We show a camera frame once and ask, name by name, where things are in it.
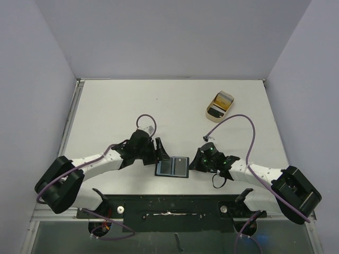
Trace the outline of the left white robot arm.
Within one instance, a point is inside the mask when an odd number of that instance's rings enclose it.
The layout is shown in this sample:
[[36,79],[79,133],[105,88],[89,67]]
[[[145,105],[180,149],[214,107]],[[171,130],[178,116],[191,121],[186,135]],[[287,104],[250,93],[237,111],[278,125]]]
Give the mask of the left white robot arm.
[[145,166],[170,160],[160,138],[152,138],[148,128],[137,129],[129,139],[109,145],[103,153],[79,159],[56,158],[37,182],[37,202],[56,214],[69,208],[87,209],[95,217],[108,211],[106,197],[96,188],[83,189],[83,182],[103,173],[121,170],[142,160]]

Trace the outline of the white edged credit card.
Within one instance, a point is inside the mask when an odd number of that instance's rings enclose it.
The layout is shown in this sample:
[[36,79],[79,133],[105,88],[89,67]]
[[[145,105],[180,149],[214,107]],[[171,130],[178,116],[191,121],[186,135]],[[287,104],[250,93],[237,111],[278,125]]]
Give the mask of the white edged credit card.
[[162,160],[157,165],[158,175],[171,175],[172,174],[172,159]]

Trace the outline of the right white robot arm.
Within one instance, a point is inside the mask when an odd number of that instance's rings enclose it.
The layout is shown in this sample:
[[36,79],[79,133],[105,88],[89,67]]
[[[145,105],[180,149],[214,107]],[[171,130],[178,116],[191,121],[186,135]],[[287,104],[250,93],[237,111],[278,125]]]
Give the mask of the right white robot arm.
[[266,197],[247,194],[238,200],[236,210],[241,216],[261,210],[282,213],[290,221],[303,224],[322,200],[319,191],[298,168],[277,169],[251,164],[240,157],[224,155],[212,142],[197,149],[189,168],[214,173],[225,180],[249,183],[271,193]]

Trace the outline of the black leather card holder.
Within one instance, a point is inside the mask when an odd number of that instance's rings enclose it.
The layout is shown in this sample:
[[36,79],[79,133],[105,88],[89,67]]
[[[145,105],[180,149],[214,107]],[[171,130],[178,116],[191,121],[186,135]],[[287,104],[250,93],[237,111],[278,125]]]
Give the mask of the black leather card holder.
[[[186,175],[185,176],[176,176],[174,175],[174,160],[175,158],[186,158],[187,159],[187,168],[186,168]],[[158,175],[157,174],[157,165],[155,168],[155,176],[160,176],[160,177],[176,177],[176,178],[188,178],[189,177],[189,157],[171,157],[172,159],[172,174],[171,175]]]

